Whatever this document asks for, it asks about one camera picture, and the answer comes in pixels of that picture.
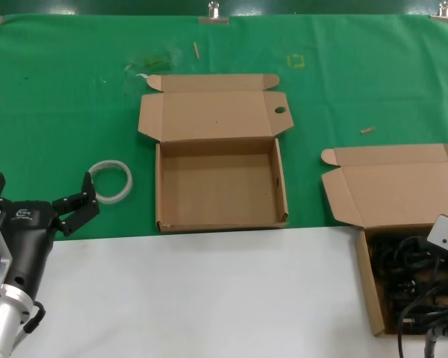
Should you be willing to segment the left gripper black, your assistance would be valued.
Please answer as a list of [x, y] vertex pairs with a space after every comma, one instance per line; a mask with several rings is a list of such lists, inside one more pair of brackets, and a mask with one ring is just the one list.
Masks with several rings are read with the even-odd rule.
[[0, 172], [0, 209], [4, 210], [0, 230], [12, 256], [4, 282], [35, 300], [57, 230], [68, 237], [100, 213], [96, 189], [91, 174], [85, 172], [79, 193], [50, 204], [3, 198], [5, 184]]

